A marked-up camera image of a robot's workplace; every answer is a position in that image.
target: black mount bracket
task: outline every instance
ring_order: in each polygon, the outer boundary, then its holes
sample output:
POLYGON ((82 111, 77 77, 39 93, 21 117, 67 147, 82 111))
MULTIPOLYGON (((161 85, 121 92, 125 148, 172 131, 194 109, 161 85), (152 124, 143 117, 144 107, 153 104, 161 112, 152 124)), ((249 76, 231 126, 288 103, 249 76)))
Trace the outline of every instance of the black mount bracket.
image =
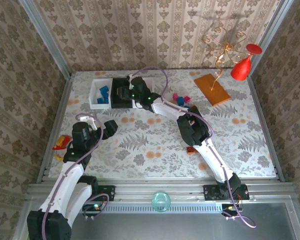
MULTIPOLYGON (((98 186, 98 191, 97 194, 108 194, 109 195, 109 202, 113 202, 115 200, 115 195, 116 195, 116 186, 114 185, 100 185, 98 186)), ((103 202, 103 201, 107 200, 107 197, 105 196, 100 196, 97 197, 96 199, 94 199, 94 202, 103 202)), ((82 211, 87 211, 87 212, 95 212, 95 213, 87 213, 86 216, 88 217, 95 217, 100 210, 96 209, 94 207, 94 204, 89 203, 89 204, 85 204, 84 206, 82 206, 82 211)))
MULTIPOLYGON (((217 184, 213 185, 204 185, 203 186, 203 194, 205 201, 222 201, 222 200, 230 200, 230 197, 224 195, 220 191, 220 186, 217 184)), ((249 200, 249 191, 248 187, 245 184, 241 184, 237 190, 232 194, 234 200, 239 200, 238 195, 242 200, 249 200)))

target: white tray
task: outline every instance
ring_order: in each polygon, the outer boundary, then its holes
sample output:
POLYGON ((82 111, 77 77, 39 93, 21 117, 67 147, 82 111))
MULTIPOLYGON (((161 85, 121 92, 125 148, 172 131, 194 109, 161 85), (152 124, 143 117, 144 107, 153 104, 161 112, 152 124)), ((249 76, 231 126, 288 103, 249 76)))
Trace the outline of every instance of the white tray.
POLYGON ((98 78, 93 79, 91 83, 90 93, 89 93, 89 105, 90 109, 111 109, 111 87, 112 87, 112 78, 98 78), (97 96, 97 92, 100 88, 107 86, 109 88, 109 103, 98 104, 97 99, 102 96, 97 96))

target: metal frame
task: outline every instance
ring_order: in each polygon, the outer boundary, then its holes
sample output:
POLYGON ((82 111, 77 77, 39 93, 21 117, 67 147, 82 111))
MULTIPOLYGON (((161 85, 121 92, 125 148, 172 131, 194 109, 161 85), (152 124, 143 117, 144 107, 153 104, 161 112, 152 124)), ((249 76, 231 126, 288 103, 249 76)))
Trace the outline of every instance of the metal frame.
POLYGON ((256 89, 255 89, 255 85, 252 81, 251 75, 249 75, 246 80, 247 80, 247 82, 249 84, 249 87, 250 87, 252 99, 254 101, 256 112, 257 112, 257 114, 259 116, 259 119, 260 119, 260 124, 261 124, 262 130, 263 130, 263 133, 264 133, 265 142, 266 142, 266 144, 269 148, 269 153, 270 153, 272 162, 274 164, 276 173, 277 173, 280 181, 285 182, 285 177, 284 177, 284 174, 282 172, 282 169, 281 169, 281 166, 280 166, 277 154, 276 154, 276 150, 275 150, 275 147, 274 147, 274 143, 272 142, 270 132, 269 132, 269 129, 268 129, 268 126, 267 126, 267 122, 266 122, 264 113, 262 111, 260 101, 259 101, 256 89))
POLYGON ((63 89, 62 97, 60 99, 59 107, 55 114, 55 119, 54 119, 54 123, 53 123, 52 130, 50 133, 50 137, 49 137, 49 140, 48 140, 45 152, 44 152, 40 171, 39 171, 38 177, 36 179, 36 182, 38 184, 42 182, 45 170, 49 166, 49 164, 51 163, 51 161, 53 159, 52 148, 55 145, 55 143, 57 142, 57 139, 59 136, 59 132, 60 132, 60 129, 62 126, 66 108, 67 108, 67 102, 68 102, 69 95, 72 90, 72 83, 73 83, 73 80, 75 79, 75 76, 76 75, 74 74, 69 81, 65 82, 65 86, 63 89))
MULTIPOLYGON (((273 14, 273 17, 268 24, 260 42, 259 46, 262 48, 263 52, 266 51, 268 48, 270 42, 274 38, 274 35, 276 34, 280 24, 284 20, 289 8, 291 7, 294 0, 281 0, 279 2, 279 6, 276 8, 275 13, 273 14)), ((263 54, 255 55, 251 60, 251 71, 250 74, 252 75, 254 70, 256 69, 257 65, 259 64, 263 54)))
MULTIPOLYGON (((289 219, 296 236, 300 240, 300 205, 293 184, 290 182, 279 182, 278 180, 249 180, 243 183, 248 186, 250 200, 244 204, 254 203, 284 203, 289 219)), ((213 202, 205 201, 203 185, 215 184, 211 180, 162 180, 150 179, 148 181, 122 181, 103 180, 99 185, 115 185, 115 199, 109 206, 144 206, 150 204, 153 194, 157 191, 166 192, 171 198, 171 204, 178 206, 211 206, 213 202)), ((27 215, 30 210, 38 209, 43 203, 54 185, 53 181, 41 184, 30 184, 26 195, 25 205, 20 213, 15 240, 26 240, 28 237, 27 215)), ((229 201, 218 201, 218 203, 229 203, 229 201)))
POLYGON ((39 33, 40 37, 42 38, 44 44, 48 48, 50 54, 52 55, 55 63, 59 67, 60 71, 62 72, 64 78, 66 80, 70 79, 71 70, 67 65, 60 49, 58 48, 56 42, 54 41, 52 35, 50 34, 45 21, 40 15, 35 3, 33 0, 20 0, 22 7, 24 8, 25 12, 28 14, 30 21, 33 23, 35 29, 39 33))

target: clear glass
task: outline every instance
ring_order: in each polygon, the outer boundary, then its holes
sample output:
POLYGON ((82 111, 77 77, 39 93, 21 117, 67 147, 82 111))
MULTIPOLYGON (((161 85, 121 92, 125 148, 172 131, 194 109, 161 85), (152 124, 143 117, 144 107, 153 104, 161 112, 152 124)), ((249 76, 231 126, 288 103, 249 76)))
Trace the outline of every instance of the clear glass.
POLYGON ((157 212, 165 212, 170 207, 171 200, 165 192, 157 192, 152 197, 152 206, 157 212))

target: cable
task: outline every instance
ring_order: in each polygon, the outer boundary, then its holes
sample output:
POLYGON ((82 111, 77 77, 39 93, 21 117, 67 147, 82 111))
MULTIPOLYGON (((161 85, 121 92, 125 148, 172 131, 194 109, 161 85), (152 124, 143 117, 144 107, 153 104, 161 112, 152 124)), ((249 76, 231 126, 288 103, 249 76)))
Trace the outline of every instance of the cable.
MULTIPOLYGON (((223 211, 222 212, 223 214, 229 216, 229 218, 232 218, 232 219, 236 219, 236 218, 239 218, 239 216, 232 216, 230 215, 229 213, 227 213, 226 211, 223 211)), ((248 216, 242 216, 244 219, 248 219, 249 221, 253 222, 254 225, 256 225, 256 223, 248 216)))
POLYGON ((239 198, 239 200, 238 200, 238 205, 239 205, 239 202, 240 202, 240 200, 241 200, 241 208, 242 208, 241 212, 243 212, 243 211, 244 211, 244 203, 243 203, 242 197, 241 197, 239 194, 237 194, 237 196, 238 196, 238 198, 239 198))
POLYGON ((163 73, 163 75, 165 76, 165 86, 164 86, 164 88, 163 88, 163 90, 162 90, 162 93, 161 93, 161 101, 163 102, 163 104, 169 106, 170 108, 173 108, 174 110, 181 111, 182 113, 185 113, 185 114, 189 114, 189 115, 195 116, 196 118, 200 119, 202 122, 204 122, 204 123, 207 125, 208 129, 210 129, 210 131, 211 131, 211 135, 208 136, 208 137, 205 139, 205 142, 208 144, 208 140, 215 134, 214 129, 212 128, 212 126, 211 126, 211 125, 210 125, 210 124, 209 124, 202 116, 200 116, 200 115, 198 115, 198 114, 196 114, 196 113, 194 113, 194 112, 182 110, 182 109, 180 109, 180 108, 178 108, 178 107, 176 107, 176 106, 174 106, 174 105, 169 104, 169 103, 164 99, 165 92, 166 92, 166 90, 167 90, 167 88, 168 88, 169 80, 168 80, 168 75, 166 74, 166 72, 165 72, 163 69, 161 69, 160 67, 157 67, 157 66, 146 66, 146 67, 144 67, 144 68, 138 70, 138 71, 135 72, 134 74, 132 74, 132 76, 135 76, 135 75, 137 75, 138 73, 140 73, 141 71, 143 71, 143 70, 148 70, 148 69, 157 69, 157 70, 160 70, 160 71, 163 73))
MULTIPOLYGON (((75 119, 76 120, 79 120, 79 117, 80 116, 88 116, 88 117, 91 117, 93 118, 95 121, 98 122, 98 124, 100 126, 102 126, 102 123, 99 121, 99 119, 96 117, 96 116, 93 116, 92 114, 89 114, 89 113, 79 113, 78 115, 75 116, 75 119)), ((47 240, 47 236, 46 236, 46 221, 47 221, 47 216, 48 216, 48 213, 50 211, 50 208, 52 206, 52 203, 53 201, 55 200, 55 197, 60 189, 60 186, 61 184, 63 183, 64 179, 67 177, 68 173, 78 164, 80 163, 86 156, 88 156, 89 154, 91 154, 100 144, 103 136, 104 136, 104 130, 102 129, 102 127, 100 127, 101 129, 101 134, 100 134, 100 138, 98 140, 98 142, 96 143, 96 145, 91 148, 91 150, 89 150, 85 155, 83 155, 82 157, 80 157, 67 171, 65 171, 64 175, 61 177, 58 185, 56 186, 53 194, 52 194, 52 197, 50 199, 50 202, 48 203, 48 207, 46 208, 46 211, 43 215, 43 219, 42 219, 42 226, 41 226, 41 234, 42 234, 42 239, 43 240, 47 240)))
MULTIPOLYGON (((101 211, 95 216, 96 218, 99 217, 99 215, 104 211, 104 209, 106 209, 106 206, 108 205, 109 199, 110 199, 110 198, 109 198, 109 195, 106 194, 106 193, 100 193, 100 194, 98 194, 98 195, 96 195, 96 196, 93 196, 93 197, 89 198, 89 199, 84 203, 84 204, 88 204, 88 203, 90 203, 92 200, 94 200, 94 199, 96 199, 96 198, 99 198, 99 197, 101 197, 101 196, 105 196, 105 197, 106 197, 106 203, 105 203, 104 207, 101 209, 101 211)), ((87 208, 83 211, 84 217, 86 217, 86 212, 87 212, 87 208)))
MULTIPOLYGON (((135 75, 137 75, 139 72, 141 72, 141 71, 143 71, 143 70, 148 70, 148 69, 157 69, 157 70, 160 70, 160 71, 164 74, 164 76, 165 76, 166 83, 165 83, 165 87, 164 87, 164 89, 163 89, 163 91, 162 91, 162 93, 161 93, 161 100, 162 100, 162 102, 163 102, 165 105, 167 105, 167 106, 169 106, 169 107, 171 107, 171 108, 173 108, 173 109, 175 109, 175 110, 181 111, 181 112, 183 112, 183 113, 186 113, 186 114, 190 114, 190 115, 192 115, 192 116, 195 116, 195 117, 197 117, 198 119, 200 119, 201 121, 203 121, 203 122, 208 126, 208 128, 209 128, 210 131, 211 131, 211 135, 205 139, 205 142, 208 144, 208 140, 214 135, 214 130, 213 130, 213 128, 211 127, 211 125, 210 125, 203 117, 199 116, 198 114, 193 113, 193 112, 189 112, 189 111, 185 111, 185 110, 181 110, 181 109, 179 109, 178 107, 175 107, 174 105, 170 105, 169 103, 167 103, 167 102, 165 101, 164 95, 165 95, 165 91, 166 91, 167 88, 168 88, 169 80, 168 80, 168 75, 166 74, 166 72, 165 72, 163 69, 161 69, 161 68, 159 68, 159 67, 157 67, 157 66, 148 66, 148 67, 144 67, 144 68, 138 70, 137 72, 135 72, 134 74, 132 74, 132 76, 135 76, 135 75)), ((236 210, 236 212, 237 212, 237 214, 238 214, 237 217, 239 217, 239 218, 240 218, 240 219, 241 219, 248 227, 253 228, 253 229, 256 228, 257 225, 255 224, 255 222, 254 222, 251 218, 249 218, 249 217, 247 217, 247 216, 244 216, 244 215, 241 215, 241 213, 239 212, 238 207, 237 207, 237 205, 236 205, 236 202, 235 202, 235 200, 234 200, 234 197, 232 196, 231 187, 230 187, 230 183, 229 183, 229 179, 228 179, 228 175, 227 175, 226 169, 225 169, 225 167, 223 166, 223 164, 222 164, 222 162, 220 161, 220 159, 218 158, 217 154, 216 154, 216 153, 214 152, 214 150, 211 148, 211 146, 209 146, 209 149, 211 150, 211 152, 213 153, 213 155, 215 156, 215 158, 218 160, 220 166, 222 167, 222 170, 223 170, 223 173, 224 173, 224 176, 225 176, 225 181, 226 181, 226 184, 227 184, 227 187, 228 187, 228 192, 229 192, 229 195, 230 195, 232 204, 233 204, 233 206, 234 206, 234 208, 235 208, 235 210, 236 210), (253 225, 249 224, 245 219, 249 219, 251 222, 253 222, 253 225)))

